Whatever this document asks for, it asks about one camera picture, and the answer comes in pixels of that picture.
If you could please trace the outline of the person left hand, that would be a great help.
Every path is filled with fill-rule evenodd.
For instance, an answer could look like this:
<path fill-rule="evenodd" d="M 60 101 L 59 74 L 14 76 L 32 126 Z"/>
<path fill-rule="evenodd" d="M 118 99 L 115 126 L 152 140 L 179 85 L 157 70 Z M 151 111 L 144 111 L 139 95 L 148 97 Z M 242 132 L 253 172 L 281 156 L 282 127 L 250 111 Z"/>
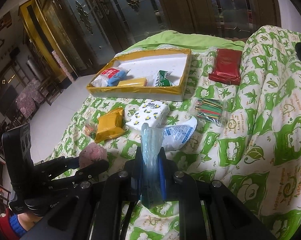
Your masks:
<path fill-rule="evenodd" d="M 26 231 L 31 230 L 31 228 L 33 228 L 33 226 L 35 226 L 35 224 L 37 224 L 37 222 L 39 222 L 42 219 L 42 217 L 36 216 L 31 211 L 20 213 L 17 215 L 17 218 L 20 225 Z"/>

